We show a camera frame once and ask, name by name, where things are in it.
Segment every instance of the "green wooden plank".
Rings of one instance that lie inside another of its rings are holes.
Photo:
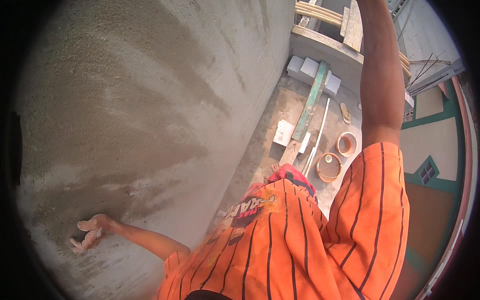
[[[320,61],[320,66],[318,67],[317,75],[315,76],[312,88],[310,89],[307,102],[303,107],[303,112],[301,113],[297,126],[295,126],[295,130],[292,134],[292,139],[299,141],[300,143],[303,142],[303,138],[307,134],[313,113],[315,112],[315,104],[318,102],[317,96],[320,98],[320,95],[324,90],[329,68],[330,65],[328,63],[323,60]]]

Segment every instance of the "flip-flop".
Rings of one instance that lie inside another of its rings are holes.
[[[345,103],[340,103],[340,110],[342,111],[342,118],[345,123],[350,124],[352,121],[350,120],[350,111],[345,106]]]

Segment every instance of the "orange striped shirt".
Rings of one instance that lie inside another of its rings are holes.
[[[233,206],[190,255],[165,261],[158,299],[388,299],[405,256],[409,205],[400,149],[365,148],[327,222],[304,187],[269,183]]]

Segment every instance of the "worker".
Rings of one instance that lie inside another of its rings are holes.
[[[159,233],[97,215],[74,251],[116,233],[165,261],[156,299],[388,299],[407,243],[399,133],[403,73],[385,0],[358,0],[364,62],[362,151],[345,172],[330,216],[315,188],[290,164],[273,165],[193,251]]]

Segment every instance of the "hand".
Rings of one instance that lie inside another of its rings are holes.
[[[104,214],[95,215],[88,221],[78,222],[78,229],[88,231],[88,233],[81,243],[70,238],[70,242],[75,246],[73,252],[80,253],[97,247],[101,240],[107,237],[108,231],[114,223],[115,220]]]

